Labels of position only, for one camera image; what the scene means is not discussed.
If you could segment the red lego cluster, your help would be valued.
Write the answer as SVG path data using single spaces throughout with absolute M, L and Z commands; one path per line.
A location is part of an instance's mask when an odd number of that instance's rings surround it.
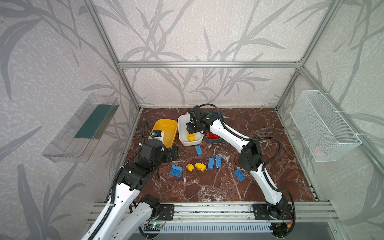
M 215 135 L 215 134 L 212 134 L 212 133 L 207 133 L 207 134 L 205 135 L 205 137 L 206 137 L 207 139 L 210 139 L 210 140 L 220 139 L 220 137 L 219 137 L 218 135 Z

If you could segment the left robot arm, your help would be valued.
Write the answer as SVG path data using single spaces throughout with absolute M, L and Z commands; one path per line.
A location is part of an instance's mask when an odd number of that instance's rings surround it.
M 128 240 L 141 225 L 160 215 L 160 200 L 144 197 L 124 218 L 126 211 L 139 196 L 154 172 L 164 163 L 176 161 L 179 148 L 166 146 L 156 139 L 141 143 L 131 158 L 119 168 L 110 191 L 110 199 L 82 237 L 84 240 Z

